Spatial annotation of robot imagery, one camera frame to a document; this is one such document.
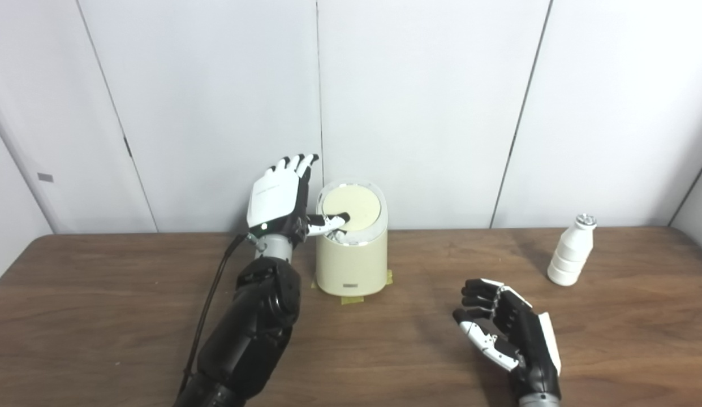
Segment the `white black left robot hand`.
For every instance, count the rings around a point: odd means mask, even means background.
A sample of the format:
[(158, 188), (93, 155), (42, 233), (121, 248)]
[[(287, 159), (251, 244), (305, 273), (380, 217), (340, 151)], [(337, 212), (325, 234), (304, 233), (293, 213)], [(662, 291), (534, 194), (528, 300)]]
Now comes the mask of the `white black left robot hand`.
[(317, 154), (284, 157), (255, 181), (246, 217), (251, 235), (256, 238), (280, 235), (297, 247), (309, 236), (339, 230), (350, 221), (347, 212), (307, 213), (312, 165), (318, 159)]

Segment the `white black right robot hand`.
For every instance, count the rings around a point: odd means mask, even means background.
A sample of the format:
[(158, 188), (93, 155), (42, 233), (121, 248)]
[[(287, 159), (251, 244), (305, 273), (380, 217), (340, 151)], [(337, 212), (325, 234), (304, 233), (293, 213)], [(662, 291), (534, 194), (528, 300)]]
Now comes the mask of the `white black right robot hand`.
[(561, 358), (550, 315), (535, 312), (495, 280), (466, 280), (461, 294), (455, 322), (483, 356), (507, 372), (517, 404), (560, 406)]

